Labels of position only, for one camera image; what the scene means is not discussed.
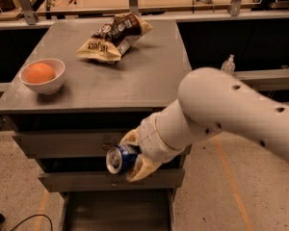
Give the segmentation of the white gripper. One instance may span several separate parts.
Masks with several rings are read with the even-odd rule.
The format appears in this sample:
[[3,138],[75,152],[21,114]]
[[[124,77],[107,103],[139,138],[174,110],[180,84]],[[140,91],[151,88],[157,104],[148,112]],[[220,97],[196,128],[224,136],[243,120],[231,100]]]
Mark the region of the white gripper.
[[140,126],[127,132],[120,144],[139,146],[142,154],[137,156],[135,165],[126,173],[128,182],[145,179],[164,163],[170,162],[174,157],[184,151],[184,147],[174,149],[166,145],[158,133],[156,120],[158,113],[153,113],[143,119]]

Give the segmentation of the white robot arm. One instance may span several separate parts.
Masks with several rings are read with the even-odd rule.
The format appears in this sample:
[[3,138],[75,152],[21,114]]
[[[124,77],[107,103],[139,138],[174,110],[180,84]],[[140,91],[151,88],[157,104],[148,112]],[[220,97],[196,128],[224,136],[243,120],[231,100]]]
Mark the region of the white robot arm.
[[289,106],[232,75],[203,67],[184,77],[175,101],[123,137],[122,142],[141,149],[126,179],[142,180],[186,146],[222,131],[249,139],[289,163]]

